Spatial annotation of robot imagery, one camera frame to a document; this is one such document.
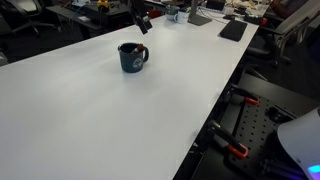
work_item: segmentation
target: keyboard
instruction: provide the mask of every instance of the keyboard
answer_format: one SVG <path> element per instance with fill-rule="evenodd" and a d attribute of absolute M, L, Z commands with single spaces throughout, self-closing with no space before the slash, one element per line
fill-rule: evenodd
<path fill-rule="evenodd" d="M 244 31 L 246 30 L 247 23 L 231 20 L 220 32 L 220 36 L 231 39 L 234 41 L 240 41 Z"/>

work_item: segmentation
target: chair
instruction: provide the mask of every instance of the chair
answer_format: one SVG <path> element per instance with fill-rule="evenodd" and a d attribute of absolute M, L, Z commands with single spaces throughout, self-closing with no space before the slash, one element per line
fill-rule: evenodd
<path fill-rule="evenodd" d="M 31 20 L 35 16 L 39 16 L 42 13 L 43 7 L 37 0 L 0 0 L 1 13 L 7 14 L 19 14 L 22 18 L 26 19 L 27 22 L 22 26 L 12 30 L 15 34 L 25 28 L 32 27 L 33 30 L 39 35 L 39 31 L 36 26 L 47 26 L 55 28 L 53 24 L 39 23 Z"/>
<path fill-rule="evenodd" d="M 305 37 L 307 26 L 312 22 L 313 19 L 318 16 L 319 12 L 319 0 L 308 0 L 301 8 L 299 8 L 287 19 L 282 21 L 275 29 L 260 27 L 258 30 L 260 33 L 259 35 L 271 36 L 273 38 L 274 44 L 279 50 L 270 51 L 270 49 L 268 48 L 261 49 L 257 47 L 257 44 L 263 44 L 264 42 L 261 41 L 261 38 L 254 38 L 254 41 L 251 42 L 249 47 L 247 48 L 247 53 L 258 58 L 263 55 L 269 55 L 269 57 L 273 57 L 273 64 L 277 64 L 277 60 L 279 58 L 284 60 L 286 63 L 290 63 L 291 60 L 283 55 L 287 40 L 292 34 L 297 33 L 297 42 L 302 42 Z"/>

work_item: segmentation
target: floor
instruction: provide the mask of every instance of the floor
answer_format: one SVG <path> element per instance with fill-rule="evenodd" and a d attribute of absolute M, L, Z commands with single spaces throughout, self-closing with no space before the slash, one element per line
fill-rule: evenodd
<path fill-rule="evenodd" d="M 6 53 L 9 62 L 13 63 L 28 57 L 45 53 L 57 48 L 71 45 L 82 40 L 77 25 L 62 24 L 63 32 L 57 29 L 39 28 L 40 37 L 36 37 L 32 29 L 26 29 L 17 33 L 17 36 L 4 35 L 0 39 L 5 40 L 10 47 Z M 286 55 L 291 58 L 291 65 L 280 62 L 279 68 L 261 65 L 259 72 L 270 82 L 320 101 L 320 59 L 319 46 L 307 48 L 306 43 L 288 46 Z"/>

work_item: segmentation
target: red clamp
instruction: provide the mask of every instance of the red clamp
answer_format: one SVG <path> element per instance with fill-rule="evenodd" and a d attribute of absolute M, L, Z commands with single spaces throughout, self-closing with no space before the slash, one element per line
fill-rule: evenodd
<path fill-rule="evenodd" d="M 239 159 L 244 159 L 245 157 L 248 156 L 249 150 L 248 150 L 247 147 L 245 147 L 245 146 L 242 145 L 241 143 L 239 143 L 239 144 L 240 144 L 240 146 L 245 150 L 244 153 L 238 151 L 238 150 L 237 150 L 236 148 L 234 148 L 231 144 L 228 145 L 228 149 L 229 149 L 229 151 L 230 151 L 233 155 L 235 155 L 237 158 L 239 158 Z"/>
<path fill-rule="evenodd" d="M 254 99 L 251 99 L 251 98 L 244 98 L 244 101 L 247 102 L 247 103 L 250 103 L 252 105 L 257 105 L 259 104 L 259 100 L 254 100 Z"/>

